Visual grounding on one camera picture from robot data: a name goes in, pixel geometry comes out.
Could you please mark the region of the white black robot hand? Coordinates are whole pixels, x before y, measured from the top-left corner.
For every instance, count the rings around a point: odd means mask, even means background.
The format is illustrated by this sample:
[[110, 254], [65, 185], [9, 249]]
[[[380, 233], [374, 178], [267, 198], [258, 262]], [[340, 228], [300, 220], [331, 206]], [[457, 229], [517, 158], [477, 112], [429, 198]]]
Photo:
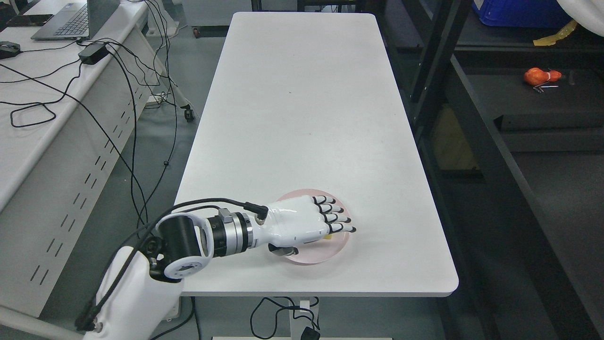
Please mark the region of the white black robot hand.
[[251, 247], [267, 245], [277, 256], [298, 254], [298, 246], [331, 234], [356, 232], [352, 220], [332, 196], [302, 195], [268, 204], [263, 222], [252, 224]]

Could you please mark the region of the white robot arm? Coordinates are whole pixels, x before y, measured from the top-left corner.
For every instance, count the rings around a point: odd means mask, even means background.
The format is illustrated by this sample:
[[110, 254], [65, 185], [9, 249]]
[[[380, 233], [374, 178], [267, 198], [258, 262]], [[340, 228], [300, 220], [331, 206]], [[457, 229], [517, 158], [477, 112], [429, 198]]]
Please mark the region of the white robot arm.
[[268, 214], [267, 206], [224, 198], [172, 207], [114, 253], [75, 326], [85, 340], [148, 340], [179, 301], [184, 279], [213, 258], [250, 249], [254, 225]]

